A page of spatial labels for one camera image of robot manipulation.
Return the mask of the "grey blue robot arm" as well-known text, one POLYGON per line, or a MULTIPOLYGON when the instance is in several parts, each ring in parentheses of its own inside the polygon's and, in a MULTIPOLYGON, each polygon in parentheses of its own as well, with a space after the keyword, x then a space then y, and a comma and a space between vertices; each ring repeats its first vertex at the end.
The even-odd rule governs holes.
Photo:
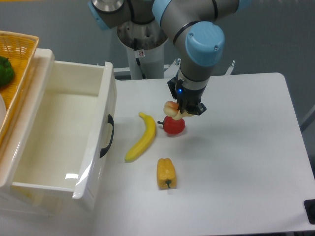
POLYGON ((181 56, 168 82, 180 114, 201 115, 202 94, 223 54, 225 36, 216 20, 250 5, 249 0, 90 0, 89 9, 103 30, 116 28, 128 53, 133 79, 162 75, 170 41, 181 56))

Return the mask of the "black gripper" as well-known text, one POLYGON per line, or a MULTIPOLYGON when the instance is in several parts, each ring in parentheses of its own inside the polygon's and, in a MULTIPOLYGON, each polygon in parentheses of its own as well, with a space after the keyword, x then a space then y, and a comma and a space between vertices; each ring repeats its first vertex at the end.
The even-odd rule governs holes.
POLYGON ((178 111, 183 114, 185 109, 188 114, 199 116, 204 113, 207 108, 201 102, 201 96, 205 88, 198 90, 189 89, 184 86, 184 81, 173 77, 167 82, 173 99, 178 103, 178 111))

